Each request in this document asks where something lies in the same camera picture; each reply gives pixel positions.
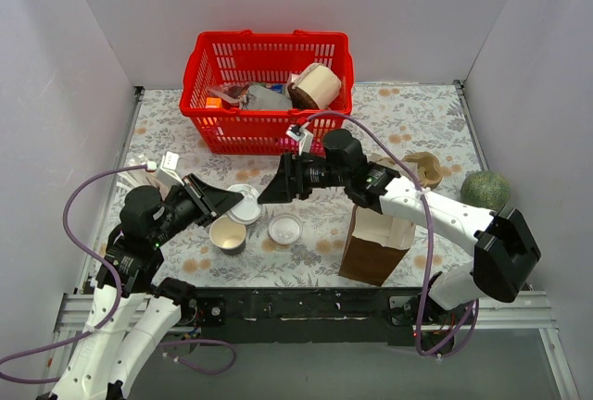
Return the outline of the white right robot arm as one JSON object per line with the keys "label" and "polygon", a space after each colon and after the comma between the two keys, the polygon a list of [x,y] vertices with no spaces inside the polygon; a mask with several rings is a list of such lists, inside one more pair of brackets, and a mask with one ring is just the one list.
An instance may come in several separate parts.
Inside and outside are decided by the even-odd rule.
{"label": "white right robot arm", "polygon": [[421,225],[472,257],[470,264],[433,276],[427,294],[402,308],[408,315],[436,324],[473,300],[515,300],[541,258],[518,209],[494,212],[421,191],[408,177],[368,160],[360,141],[344,129],[326,134],[322,145],[324,156],[283,154],[259,203],[290,203],[317,188],[341,187],[356,206]]}

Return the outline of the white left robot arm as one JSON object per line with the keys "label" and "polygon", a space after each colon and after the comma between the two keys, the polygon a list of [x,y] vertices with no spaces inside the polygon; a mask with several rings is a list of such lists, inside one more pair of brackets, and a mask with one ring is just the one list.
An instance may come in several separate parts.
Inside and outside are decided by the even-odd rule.
{"label": "white left robot arm", "polygon": [[46,399],[124,399],[168,330],[197,313],[195,287],[152,280],[164,262],[160,247],[195,224],[207,227],[243,200],[193,174],[168,194],[151,185],[130,190],[120,223],[108,236],[93,302],[68,365]]}

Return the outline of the white plastic cup lid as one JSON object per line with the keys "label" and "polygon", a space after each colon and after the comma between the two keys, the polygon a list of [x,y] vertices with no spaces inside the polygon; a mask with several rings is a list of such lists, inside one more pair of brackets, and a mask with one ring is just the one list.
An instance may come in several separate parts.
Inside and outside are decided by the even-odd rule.
{"label": "white plastic cup lid", "polygon": [[277,244],[289,245],[301,237],[303,225],[300,219],[292,214],[280,214],[271,219],[268,232]]}

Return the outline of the black paper coffee cup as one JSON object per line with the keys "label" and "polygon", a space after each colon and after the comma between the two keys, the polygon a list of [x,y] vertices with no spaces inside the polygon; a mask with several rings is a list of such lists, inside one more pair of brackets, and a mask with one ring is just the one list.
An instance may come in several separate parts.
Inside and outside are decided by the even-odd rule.
{"label": "black paper coffee cup", "polygon": [[246,248],[246,226],[221,217],[211,224],[209,239],[226,256],[238,256]]}

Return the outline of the brown paper bag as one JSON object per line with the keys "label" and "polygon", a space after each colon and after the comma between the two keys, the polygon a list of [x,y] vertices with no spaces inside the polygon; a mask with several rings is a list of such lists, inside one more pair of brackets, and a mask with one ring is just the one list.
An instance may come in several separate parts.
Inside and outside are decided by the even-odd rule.
{"label": "brown paper bag", "polygon": [[382,286],[414,242],[416,225],[354,206],[338,274]]}

